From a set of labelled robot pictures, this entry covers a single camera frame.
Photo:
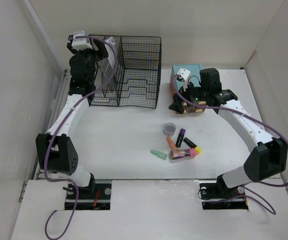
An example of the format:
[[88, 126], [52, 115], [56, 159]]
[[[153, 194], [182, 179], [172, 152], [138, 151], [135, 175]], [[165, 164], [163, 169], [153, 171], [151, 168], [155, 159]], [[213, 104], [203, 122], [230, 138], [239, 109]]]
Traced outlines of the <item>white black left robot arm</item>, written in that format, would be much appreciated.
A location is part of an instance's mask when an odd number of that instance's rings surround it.
[[67, 100], [54, 124], [46, 133], [37, 135], [36, 147], [45, 177], [56, 181], [62, 176], [88, 199], [96, 191], [94, 176], [79, 164], [71, 135], [94, 98], [98, 67], [108, 71], [111, 82], [118, 52], [113, 37], [106, 40], [71, 37], [67, 48], [73, 54], [69, 60], [71, 78]]

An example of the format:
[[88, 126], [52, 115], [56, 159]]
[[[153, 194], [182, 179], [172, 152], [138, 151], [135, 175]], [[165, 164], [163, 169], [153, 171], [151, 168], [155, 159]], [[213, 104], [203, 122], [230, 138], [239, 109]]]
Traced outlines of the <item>green highlighter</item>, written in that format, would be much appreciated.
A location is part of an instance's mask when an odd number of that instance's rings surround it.
[[163, 152], [160, 152], [160, 151], [157, 151], [157, 150], [154, 150], [152, 149], [150, 151], [150, 153], [156, 157], [158, 157], [159, 159], [162, 159], [162, 160], [166, 160], [168, 158], [168, 154], [165, 154]]

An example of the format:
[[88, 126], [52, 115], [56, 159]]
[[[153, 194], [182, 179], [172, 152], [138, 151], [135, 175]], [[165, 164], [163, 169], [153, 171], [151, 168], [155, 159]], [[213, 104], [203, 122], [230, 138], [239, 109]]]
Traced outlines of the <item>yellow cap black highlighter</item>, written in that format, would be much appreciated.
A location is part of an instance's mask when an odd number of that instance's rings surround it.
[[194, 142], [192, 142], [190, 139], [185, 137], [183, 141], [190, 147], [196, 150], [197, 154], [200, 154], [202, 152], [202, 149], [198, 147]]

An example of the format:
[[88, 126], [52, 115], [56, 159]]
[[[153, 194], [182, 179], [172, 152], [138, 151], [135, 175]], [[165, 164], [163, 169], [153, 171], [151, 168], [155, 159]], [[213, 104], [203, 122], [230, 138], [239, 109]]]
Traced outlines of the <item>grey paper swatch booklet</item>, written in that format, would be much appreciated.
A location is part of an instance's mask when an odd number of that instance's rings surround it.
[[[115, 52], [117, 52], [116, 41], [113, 36], [105, 39], [105, 41], [110, 43], [113, 46], [113, 49], [115, 50]], [[102, 69], [102, 72], [104, 74], [105, 81], [106, 81], [108, 77], [110, 77], [113, 73], [113, 67], [115, 65], [115, 57], [114, 57], [113, 51], [111, 50], [109, 46], [105, 44], [104, 47], [107, 50], [108, 57], [103, 58], [103, 60], [100, 62], [100, 66], [101, 66], [101, 69]]]

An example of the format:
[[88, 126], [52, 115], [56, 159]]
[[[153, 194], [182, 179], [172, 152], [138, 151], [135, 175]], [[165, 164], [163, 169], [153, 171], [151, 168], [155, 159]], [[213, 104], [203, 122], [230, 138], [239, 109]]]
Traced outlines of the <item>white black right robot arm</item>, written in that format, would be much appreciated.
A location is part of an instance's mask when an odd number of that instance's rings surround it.
[[183, 69], [170, 79], [175, 94], [170, 109], [180, 114], [183, 103], [201, 109], [213, 109], [237, 132], [249, 150], [244, 164], [219, 175], [215, 183], [202, 186], [205, 200], [230, 199], [234, 191], [249, 183], [263, 183], [265, 179], [283, 172], [286, 168], [288, 142], [282, 136], [275, 138], [266, 131], [267, 125], [252, 118], [243, 108], [237, 95], [223, 89], [219, 72], [215, 68], [200, 71], [199, 86], [191, 83]]

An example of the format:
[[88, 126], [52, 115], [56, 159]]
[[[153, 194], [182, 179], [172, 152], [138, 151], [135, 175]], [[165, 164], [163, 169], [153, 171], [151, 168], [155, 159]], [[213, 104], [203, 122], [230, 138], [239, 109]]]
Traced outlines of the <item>teal orange drawer box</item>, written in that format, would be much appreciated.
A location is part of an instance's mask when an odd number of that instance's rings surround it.
[[[178, 77], [178, 70], [180, 68], [188, 69], [191, 71], [191, 75], [188, 80], [181, 82], [177, 79]], [[189, 86], [194, 85], [195, 87], [200, 87], [200, 71], [203, 69], [202, 64], [195, 63], [195, 64], [175, 64], [172, 66], [172, 72], [170, 77], [170, 88], [171, 88], [171, 95], [178, 96], [176, 90], [183, 96], [183, 90]], [[184, 106], [185, 112], [184, 114], [190, 113], [202, 113], [205, 109], [196, 107], [196, 106], [189, 106], [187, 103], [183, 101], [182, 105]]]

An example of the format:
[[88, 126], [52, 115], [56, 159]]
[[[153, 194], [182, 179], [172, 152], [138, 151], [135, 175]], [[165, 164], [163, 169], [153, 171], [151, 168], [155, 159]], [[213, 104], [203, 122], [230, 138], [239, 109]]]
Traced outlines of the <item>orange highlighter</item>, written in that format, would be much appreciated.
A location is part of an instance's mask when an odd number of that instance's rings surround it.
[[177, 146], [175, 145], [175, 143], [173, 142], [173, 140], [170, 137], [167, 137], [166, 140], [167, 140], [167, 143], [168, 143], [168, 145], [172, 151], [177, 150]]

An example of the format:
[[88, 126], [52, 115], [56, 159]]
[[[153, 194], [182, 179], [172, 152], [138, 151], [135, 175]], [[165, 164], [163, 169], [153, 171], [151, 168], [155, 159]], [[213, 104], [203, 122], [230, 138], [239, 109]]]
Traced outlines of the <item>aluminium rail left side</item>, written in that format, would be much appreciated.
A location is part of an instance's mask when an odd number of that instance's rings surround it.
[[54, 78], [49, 104], [46, 111], [46, 117], [41, 130], [41, 133], [43, 134], [48, 130], [50, 126], [52, 126], [54, 118], [57, 119], [57, 116], [59, 115], [58, 111], [62, 102], [64, 101], [63, 95], [67, 85], [67, 71], [67, 69], [63, 71], [61, 78], [58, 78], [57, 76]]

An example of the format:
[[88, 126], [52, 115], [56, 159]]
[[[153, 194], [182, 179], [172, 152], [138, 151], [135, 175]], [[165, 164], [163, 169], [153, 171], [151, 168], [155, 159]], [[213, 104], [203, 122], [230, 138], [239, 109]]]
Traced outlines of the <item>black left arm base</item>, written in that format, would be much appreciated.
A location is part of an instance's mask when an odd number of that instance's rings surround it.
[[[65, 210], [72, 210], [76, 201], [76, 188], [69, 183], [66, 191]], [[112, 180], [96, 180], [94, 190], [79, 188], [77, 211], [107, 211], [111, 206]]]

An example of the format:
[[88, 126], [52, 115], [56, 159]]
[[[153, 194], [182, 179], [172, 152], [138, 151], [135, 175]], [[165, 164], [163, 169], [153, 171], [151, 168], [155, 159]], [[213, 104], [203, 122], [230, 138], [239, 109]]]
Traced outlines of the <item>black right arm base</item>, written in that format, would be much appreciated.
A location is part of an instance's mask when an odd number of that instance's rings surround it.
[[199, 182], [197, 196], [203, 210], [248, 210], [243, 186], [220, 190], [216, 180]]

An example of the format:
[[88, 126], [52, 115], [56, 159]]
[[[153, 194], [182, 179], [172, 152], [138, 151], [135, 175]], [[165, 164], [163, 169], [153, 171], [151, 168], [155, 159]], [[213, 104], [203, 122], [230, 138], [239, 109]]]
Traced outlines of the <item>pink colourful tube case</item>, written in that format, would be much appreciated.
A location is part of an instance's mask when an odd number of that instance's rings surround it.
[[177, 160], [181, 158], [194, 158], [197, 156], [199, 153], [195, 148], [188, 148], [188, 149], [177, 149], [177, 150], [172, 150], [170, 152], [170, 159], [171, 160]]

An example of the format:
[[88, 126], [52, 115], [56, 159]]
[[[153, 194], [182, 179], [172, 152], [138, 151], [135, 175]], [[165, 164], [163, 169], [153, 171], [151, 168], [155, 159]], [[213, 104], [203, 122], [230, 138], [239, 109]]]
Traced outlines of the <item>purple cap black highlighter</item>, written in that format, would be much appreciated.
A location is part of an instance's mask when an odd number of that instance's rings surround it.
[[175, 144], [177, 148], [181, 147], [181, 144], [182, 144], [183, 139], [184, 139], [185, 132], [186, 132], [185, 129], [183, 129], [183, 128], [180, 129], [178, 137], [177, 137], [177, 140], [176, 140], [176, 144]]

